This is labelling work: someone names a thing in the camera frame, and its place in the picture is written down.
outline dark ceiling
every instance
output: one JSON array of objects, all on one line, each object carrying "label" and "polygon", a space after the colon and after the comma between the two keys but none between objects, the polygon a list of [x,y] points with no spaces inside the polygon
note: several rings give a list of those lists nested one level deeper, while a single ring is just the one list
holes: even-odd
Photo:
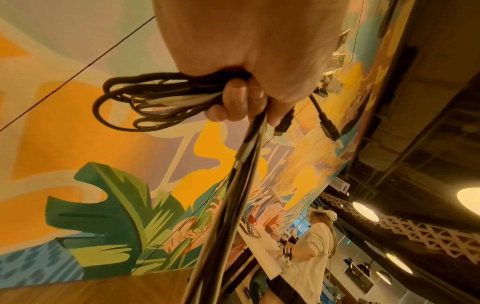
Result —
[{"label": "dark ceiling", "polygon": [[[428,1],[417,1],[421,5],[415,5],[416,11],[408,22],[396,59],[383,84],[383,93],[377,99],[377,111],[363,135],[357,156],[371,142],[382,120],[382,108],[395,97],[397,89],[404,81],[404,75],[417,60],[417,53],[422,51],[422,47],[415,44],[413,36],[419,18],[424,18],[423,14],[428,12],[426,2]],[[474,3],[460,2],[465,5]],[[475,22],[480,29],[480,20],[477,18]],[[445,57],[442,64],[453,65],[453,60],[453,57]],[[425,98],[422,102],[432,103],[435,100]],[[404,123],[409,123],[408,116],[404,117]],[[405,235],[395,234],[354,216],[345,208],[354,201],[362,202],[378,213],[410,221],[418,226],[443,227],[445,230],[451,229],[452,233],[459,231],[464,235],[471,235],[473,237],[469,245],[480,248],[480,215],[466,209],[457,199],[459,190],[480,187],[480,74],[471,78],[468,85],[426,125],[386,170],[377,170],[361,162],[358,157],[353,159],[339,175],[350,184],[350,196],[330,186],[324,191],[342,199],[344,208],[335,205],[332,199],[326,199],[326,196],[319,197],[317,202],[335,210],[339,215],[337,227],[406,288],[435,304],[478,304],[478,261],[462,254],[452,257],[440,248],[428,248]],[[411,266],[414,275],[396,267],[368,247],[364,241],[385,253],[397,255]],[[480,260],[480,251],[471,251],[470,254]]]}]

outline bundle of cables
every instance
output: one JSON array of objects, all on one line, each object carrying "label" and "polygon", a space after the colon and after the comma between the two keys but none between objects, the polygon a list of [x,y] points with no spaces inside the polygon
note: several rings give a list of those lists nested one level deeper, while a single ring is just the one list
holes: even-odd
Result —
[{"label": "bundle of cables", "polygon": [[[218,72],[202,77],[190,77],[181,73],[153,73],[111,78],[103,85],[104,94],[93,104],[93,115],[102,124],[115,130],[157,131],[179,124],[212,105],[221,103],[222,91],[230,79],[247,80],[250,76],[248,73]],[[110,99],[128,103],[141,116],[133,121],[132,128],[113,125],[101,116],[102,104]],[[283,127],[288,129],[292,118],[293,109],[283,119]],[[189,280],[183,304],[217,302],[227,258],[250,195],[266,128],[265,110],[250,123],[235,156],[223,204],[219,206],[217,216],[212,221],[208,239],[203,244]]]}]

